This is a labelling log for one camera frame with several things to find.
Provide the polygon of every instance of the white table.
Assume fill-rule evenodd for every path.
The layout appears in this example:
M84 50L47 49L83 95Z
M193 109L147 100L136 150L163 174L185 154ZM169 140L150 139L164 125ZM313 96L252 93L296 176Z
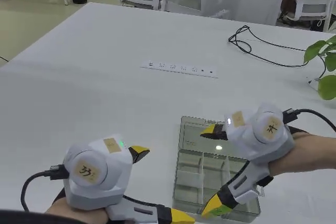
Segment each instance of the white table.
M321 62L289 69L244 55L227 43L243 24L89 3L3 66L0 208L21 209L25 179L61 163L71 144L111 133L151 149L134 166L127 195L171 206L181 116L220 120L224 113L272 101L283 110L310 108L335 121L335 103L322 101L306 83L321 72ZM331 37L250 26L262 38L300 48ZM268 59L303 61L301 52L249 42ZM140 68L147 60L216 67L218 79ZM302 115L293 125L334 136L314 116ZM334 223L335 181L334 170L276 177L260 198L262 214L254 223ZM61 187L47 178L33 181L28 206L45 211Z

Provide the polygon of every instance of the person's arm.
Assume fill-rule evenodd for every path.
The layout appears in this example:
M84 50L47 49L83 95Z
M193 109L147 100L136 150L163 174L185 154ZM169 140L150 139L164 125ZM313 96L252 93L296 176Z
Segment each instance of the person's arm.
M336 169L336 139L308 133L293 134L296 145L286 156L269 163L271 176L282 173L307 172L317 169ZM104 209L83 211L71 208L63 195L46 214L59 215L87 224L106 224L109 220Z
M269 163L271 176L282 173L336 169L336 138L307 133L293 134L295 147L286 156Z
M46 214L68 217L87 224L106 224L109 220L105 209L101 208L91 211L79 210L70 207L65 198L56 200L46 211Z

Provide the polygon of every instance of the paper label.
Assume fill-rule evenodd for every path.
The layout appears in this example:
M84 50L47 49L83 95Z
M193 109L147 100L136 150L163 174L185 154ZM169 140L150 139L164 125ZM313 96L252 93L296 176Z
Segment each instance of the paper label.
M119 145L117 144L117 142L115 141L114 138L104 139L104 143L105 143L107 149L109 150L109 153L120 152L121 151Z
M268 140L272 140L275 134L277 134L280 126L281 126L281 121L278 118L271 116L268 119L266 126L264 127L264 131L262 132L262 135Z
M234 127L244 126L245 121L244 121L242 111L238 111L238 112L232 114L232 121L233 121Z
M78 161L75 174L91 184L95 184L100 175L100 169L88 164L84 160Z

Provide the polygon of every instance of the floor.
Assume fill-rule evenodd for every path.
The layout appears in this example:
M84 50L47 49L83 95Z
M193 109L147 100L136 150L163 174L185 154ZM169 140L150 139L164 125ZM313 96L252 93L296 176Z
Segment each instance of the floor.
M121 5L118 0L89 2ZM83 5L68 0L0 0L0 56L13 59ZM0 59L0 67L6 62Z

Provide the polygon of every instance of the clear plastic box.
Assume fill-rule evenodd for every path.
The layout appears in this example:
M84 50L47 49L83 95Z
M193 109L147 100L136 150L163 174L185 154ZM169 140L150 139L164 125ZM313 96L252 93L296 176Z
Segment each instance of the clear plastic box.
M200 137L202 130L212 123L216 122L182 117L173 207L196 214L196 220L205 223L221 223L223 219L252 222L260 215L257 198L220 217L203 219L200 216L207 201L246 162L229 142Z

